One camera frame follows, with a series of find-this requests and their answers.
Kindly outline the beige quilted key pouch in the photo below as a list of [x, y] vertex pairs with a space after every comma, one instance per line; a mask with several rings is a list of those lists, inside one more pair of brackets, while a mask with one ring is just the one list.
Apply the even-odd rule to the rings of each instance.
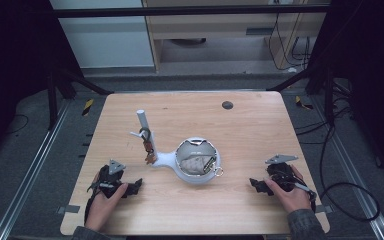
[[212, 173], [219, 177], [224, 174], [222, 167], [216, 165], [214, 156], [192, 156], [180, 162], [180, 169], [188, 176], [204, 176]]

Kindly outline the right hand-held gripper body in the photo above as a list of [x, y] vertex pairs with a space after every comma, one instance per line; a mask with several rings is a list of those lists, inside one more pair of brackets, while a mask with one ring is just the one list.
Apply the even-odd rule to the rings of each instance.
[[297, 159], [298, 157], [294, 155], [276, 154], [265, 161], [268, 165], [266, 171], [271, 179], [286, 192], [292, 191], [296, 182], [293, 170], [288, 162]]

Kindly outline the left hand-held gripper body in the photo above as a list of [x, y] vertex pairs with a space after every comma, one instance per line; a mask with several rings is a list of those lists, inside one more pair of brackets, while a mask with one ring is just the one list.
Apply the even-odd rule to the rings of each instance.
[[98, 187], [106, 197], [111, 197], [121, 185], [125, 165], [110, 159], [109, 163], [100, 169]]

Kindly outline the white hook stand with bowl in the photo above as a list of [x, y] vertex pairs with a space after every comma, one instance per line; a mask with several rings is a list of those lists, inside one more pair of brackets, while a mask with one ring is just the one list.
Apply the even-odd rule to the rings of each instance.
[[[150, 129], [146, 112], [143, 109], [136, 111], [139, 123], [141, 127], [147, 127]], [[157, 156], [157, 161], [154, 164], [150, 164], [152, 167], [167, 167], [171, 168], [175, 174], [183, 181], [189, 184], [205, 184], [216, 176], [209, 173], [204, 176], [188, 176], [180, 169], [180, 162], [192, 156], [214, 156], [216, 158], [216, 165], [221, 166], [221, 156], [217, 148], [207, 139], [201, 137], [190, 137], [183, 140], [176, 150], [172, 152], [159, 152], [156, 148], [154, 141], [154, 132], [151, 131], [151, 142], [154, 145], [154, 151]], [[132, 132], [132, 135], [141, 138], [139, 131]]]

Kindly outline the light wooden desk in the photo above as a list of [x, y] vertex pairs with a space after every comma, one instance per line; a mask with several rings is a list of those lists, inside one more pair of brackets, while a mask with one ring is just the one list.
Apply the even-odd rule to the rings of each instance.
[[[300, 5], [328, 4], [330, 0], [141, 0], [145, 7], [222, 6], [222, 5]], [[146, 18], [152, 45], [168, 39], [257, 37], [263, 36], [275, 66], [287, 65], [298, 38], [319, 34], [326, 14], [271, 13]]]

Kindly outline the metal floor rail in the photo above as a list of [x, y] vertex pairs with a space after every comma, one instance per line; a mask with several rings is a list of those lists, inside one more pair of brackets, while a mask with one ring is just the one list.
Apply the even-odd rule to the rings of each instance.
[[31, 189], [36, 182], [36, 179], [42, 169], [42, 166], [47, 159], [47, 156], [54, 144], [54, 141], [66, 119], [70, 105], [71, 100], [62, 101], [62, 105], [57, 112], [57, 120], [54, 126], [47, 131], [9, 207], [1, 218], [0, 240], [7, 240], [7, 238], [9, 237], [13, 226], [15, 225], [20, 215], [20, 212], [27, 201]]
[[[311, 97], [315, 111], [318, 113], [320, 119], [322, 120], [322, 126], [326, 129], [327, 134], [323, 140], [322, 152], [319, 160], [319, 176], [320, 182], [323, 189], [322, 199], [328, 199], [332, 205], [348, 218], [353, 219], [358, 222], [368, 223], [376, 236], [377, 240], [384, 240], [384, 216], [381, 212], [380, 203], [377, 198], [368, 190], [368, 187], [358, 173], [356, 167], [351, 161], [351, 157], [348, 154], [343, 141], [340, 139], [339, 135], [335, 132], [335, 127], [330, 126], [324, 116], [324, 108], [322, 106], [322, 101], [317, 97]], [[324, 174], [323, 174], [323, 161], [325, 160], [325, 152], [327, 146], [330, 145], [332, 150], [336, 154], [336, 159], [338, 160], [343, 172], [346, 177], [346, 181], [335, 182], [332, 184], [325, 184]], [[335, 203], [334, 198], [332, 197], [331, 190], [339, 187], [348, 187], [352, 190], [358, 206], [363, 212], [363, 216], [356, 216], [350, 212], [345, 211], [342, 207], [339, 207]]]

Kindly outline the person's right hand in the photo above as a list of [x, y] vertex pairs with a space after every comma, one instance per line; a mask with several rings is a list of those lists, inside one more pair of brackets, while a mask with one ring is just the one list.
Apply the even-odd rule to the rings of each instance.
[[273, 191], [287, 213], [303, 209], [312, 210], [311, 201], [306, 191], [295, 187], [286, 192], [271, 178], [266, 178], [264, 182]]

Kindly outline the black horizontal bar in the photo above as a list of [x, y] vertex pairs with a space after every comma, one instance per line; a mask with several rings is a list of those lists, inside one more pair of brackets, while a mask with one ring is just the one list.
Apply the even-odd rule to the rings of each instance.
[[176, 6], [146, 8], [62, 9], [52, 10], [51, 14], [59, 18], [182, 16], [221, 14], [320, 13], [328, 12], [330, 8], [331, 6], [329, 4]]

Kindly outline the black metal stand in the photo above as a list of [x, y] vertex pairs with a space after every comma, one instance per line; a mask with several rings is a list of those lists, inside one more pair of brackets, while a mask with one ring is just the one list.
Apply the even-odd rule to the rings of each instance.
[[72, 82], [79, 83], [99, 95], [112, 94], [112, 91], [105, 90], [92, 82], [89, 82], [84, 77], [76, 75], [66, 69], [55, 68], [51, 70], [47, 76], [49, 130], [53, 129], [58, 121], [56, 91], [59, 90], [64, 99], [73, 99], [77, 92], [72, 86]]
[[333, 85], [334, 76], [333, 69], [329, 66], [310, 66], [307, 69], [301, 71], [290, 77], [283, 83], [280, 83], [274, 87], [268, 88], [268, 91], [281, 92], [288, 86], [293, 85], [301, 79], [308, 78], [309, 82], [305, 88], [305, 91], [312, 95], [318, 93], [321, 88], [324, 88], [324, 116], [330, 126], [334, 125], [334, 113], [333, 113]]

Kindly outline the person's left hand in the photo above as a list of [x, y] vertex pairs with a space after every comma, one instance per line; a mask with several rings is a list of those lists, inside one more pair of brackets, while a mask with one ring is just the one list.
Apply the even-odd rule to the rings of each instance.
[[122, 184], [110, 198], [107, 198], [104, 193], [98, 191], [90, 205], [88, 217], [84, 226], [99, 232], [117, 207], [118, 202], [125, 194], [127, 187], [127, 183]]

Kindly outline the white cabinet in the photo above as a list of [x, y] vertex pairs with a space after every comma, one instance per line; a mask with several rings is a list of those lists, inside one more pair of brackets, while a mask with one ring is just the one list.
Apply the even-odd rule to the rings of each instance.
[[[141, 0], [50, 0], [55, 10], [142, 7]], [[145, 19], [136, 17], [60, 18], [82, 69], [153, 67]]]

